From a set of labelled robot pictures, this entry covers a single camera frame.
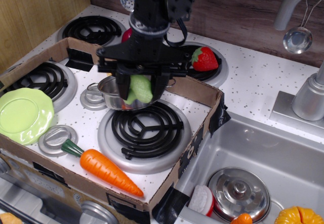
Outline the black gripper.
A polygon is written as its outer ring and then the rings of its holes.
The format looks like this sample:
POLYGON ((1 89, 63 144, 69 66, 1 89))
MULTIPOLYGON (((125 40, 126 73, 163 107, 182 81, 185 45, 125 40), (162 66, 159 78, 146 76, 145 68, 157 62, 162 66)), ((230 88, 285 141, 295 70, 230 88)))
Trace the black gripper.
POLYGON ((98 71, 115 75, 119 96, 128 99, 132 74, 151 75, 152 100, 159 100, 170 77, 184 77, 190 55, 163 42, 135 31, 125 42, 97 49, 98 71))

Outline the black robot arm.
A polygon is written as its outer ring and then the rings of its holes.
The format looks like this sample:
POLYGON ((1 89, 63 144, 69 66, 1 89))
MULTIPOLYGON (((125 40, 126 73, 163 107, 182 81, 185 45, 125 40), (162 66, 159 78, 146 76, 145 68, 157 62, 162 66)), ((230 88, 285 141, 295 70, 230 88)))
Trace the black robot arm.
POLYGON ((128 98, 131 75, 150 76, 154 100, 161 97, 170 79, 186 76, 191 56, 179 49, 184 41, 168 41, 167 32, 177 22, 187 35, 184 21, 190 19, 193 1, 135 0, 129 18, 131 37, 96 51, 99 72, 115 77, 122 99, 128 98))

